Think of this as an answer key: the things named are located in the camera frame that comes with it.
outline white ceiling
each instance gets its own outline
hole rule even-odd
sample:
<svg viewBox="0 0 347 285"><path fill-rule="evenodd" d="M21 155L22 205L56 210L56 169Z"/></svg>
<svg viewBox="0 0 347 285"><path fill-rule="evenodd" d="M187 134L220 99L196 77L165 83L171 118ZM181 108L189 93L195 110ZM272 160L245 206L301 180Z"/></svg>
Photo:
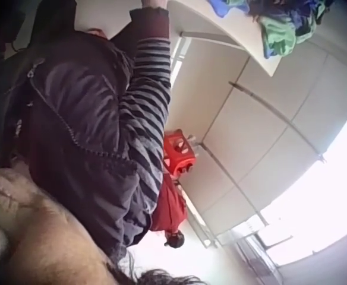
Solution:
<svg viewBox="0 0 347 285"><path fill-rule="evenodd" d="M172 90L168 129L203 138L215 157L201 151L181 181L215 234L269 205L318 160L293 129L228 81L271 104L320 154L347 120L347 67L323 49L299 45L273 77L246 59L231 47L194 42Z"/></svg>

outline striped shirt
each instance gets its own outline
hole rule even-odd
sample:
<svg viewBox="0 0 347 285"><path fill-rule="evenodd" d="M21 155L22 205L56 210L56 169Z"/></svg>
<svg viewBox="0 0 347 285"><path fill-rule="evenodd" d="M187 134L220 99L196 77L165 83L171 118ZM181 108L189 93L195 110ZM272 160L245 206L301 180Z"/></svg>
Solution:
<svg viewBox="0 0 347 285"><path fill-rule="evenodd" d="M171 53L167 39L139 41L134 76L119 102L120 138L128 134L128 158L137 165L148 213L162 184L163 136L171 99Z"/></svg>

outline dark hair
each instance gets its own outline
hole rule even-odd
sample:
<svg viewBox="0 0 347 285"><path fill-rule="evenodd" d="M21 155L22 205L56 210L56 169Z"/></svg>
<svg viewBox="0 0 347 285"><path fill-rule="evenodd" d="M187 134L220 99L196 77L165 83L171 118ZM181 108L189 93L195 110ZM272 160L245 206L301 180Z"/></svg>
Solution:
<svg viewBox="0 0 347 285"><path fill-rule="evenodd" d="M149 270L139 277L129 277L120 268L108 269L119 285L207 285L195 276L172 277L164 270Z"/></svg>
<svg viewBox="0 0 347 285"><path fill-rule="evenodd" d="M178 231L177 234L167 238L167 242L164 245L168 245L171 248L180 248L183 246L185 238L182 232Z"/></svg>

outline metal rod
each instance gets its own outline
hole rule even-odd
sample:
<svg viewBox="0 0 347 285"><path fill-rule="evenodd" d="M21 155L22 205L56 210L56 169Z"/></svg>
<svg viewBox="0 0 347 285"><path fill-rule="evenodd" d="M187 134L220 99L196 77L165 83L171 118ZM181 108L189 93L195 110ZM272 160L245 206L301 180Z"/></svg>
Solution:
<svg viewBox="0 0 347 285"><path fill-rule="evenodd" d="M250 96L251 98L253 98L255 101L257 101L258 103L263 105L265 108L267 108L269 111L271 111L279 119L284 121L284 123L286 123L290 128L292 128L305 141L305 143L307 143L312 148L312 150L318 156L319 160L322 162L325 162L323 155L321 153L319 153L318 149L308 140L307 137L305 137L305 135L285 115L280 113L272 105L270 105L268 102L266 102L264 99L262 99L258 95L254 94L249 89L239 85L238 83L229 82L229 84L231 86L233 86L234 88L236 88L237 90L239 90L239 91L245 93L246 95Z"/></svg>

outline bright window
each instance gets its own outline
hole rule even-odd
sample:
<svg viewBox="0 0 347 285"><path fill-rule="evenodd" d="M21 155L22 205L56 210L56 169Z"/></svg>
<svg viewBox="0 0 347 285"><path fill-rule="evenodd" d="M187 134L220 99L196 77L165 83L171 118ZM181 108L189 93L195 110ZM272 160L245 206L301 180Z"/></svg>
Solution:
<svg viewBox="0 0 347 285"><path fill-rule="evenodd" d="M261 211L269 226L258 236L277 265L309 256L347 235L347 123L324 158L325 163L314 163Z"/></svg>
<svg viewBox="0 0 347 285"><path fill-rule="evenodd" d="M183 64L183 62L180 60L178 60L176 62L175 67L173 68L173 70L171 72L171 86L174 86L176 78L178 78L179 71L180 71L182 64Z"/></svg>

